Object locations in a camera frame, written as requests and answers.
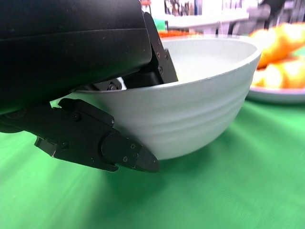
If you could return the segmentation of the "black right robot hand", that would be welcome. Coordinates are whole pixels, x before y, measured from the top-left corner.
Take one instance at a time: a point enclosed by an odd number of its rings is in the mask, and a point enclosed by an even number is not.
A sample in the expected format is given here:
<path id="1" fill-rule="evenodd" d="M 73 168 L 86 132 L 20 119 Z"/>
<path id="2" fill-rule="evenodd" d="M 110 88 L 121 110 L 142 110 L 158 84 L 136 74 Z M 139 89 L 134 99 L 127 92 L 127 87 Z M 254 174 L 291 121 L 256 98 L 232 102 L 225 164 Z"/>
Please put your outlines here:
<path id="1" fill-rule="evenodd" d="M 249 9 L 249 21 L 245 26 L 247 32 L 251 33 L 257 29 L 269 29 L 286 22 L 304 21 L 303 0 L 259 0 L 256 7 Z"/>

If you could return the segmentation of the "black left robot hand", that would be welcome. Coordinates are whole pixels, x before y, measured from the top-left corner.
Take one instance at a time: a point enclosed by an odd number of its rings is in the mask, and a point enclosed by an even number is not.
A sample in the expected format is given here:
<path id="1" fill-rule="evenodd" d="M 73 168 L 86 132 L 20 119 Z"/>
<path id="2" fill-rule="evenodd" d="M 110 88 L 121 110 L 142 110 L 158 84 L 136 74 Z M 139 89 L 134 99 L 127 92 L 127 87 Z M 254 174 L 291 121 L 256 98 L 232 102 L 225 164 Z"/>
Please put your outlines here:
<path id="1" fill-rule="evenodd" d="M 177 81 L 138 0 L 3 0 L 0 130 L 34 134 L 53 158 L 114 172 L 158 172 L 157 158 L 114 129 L 114 117 L 67 95 Z"/>

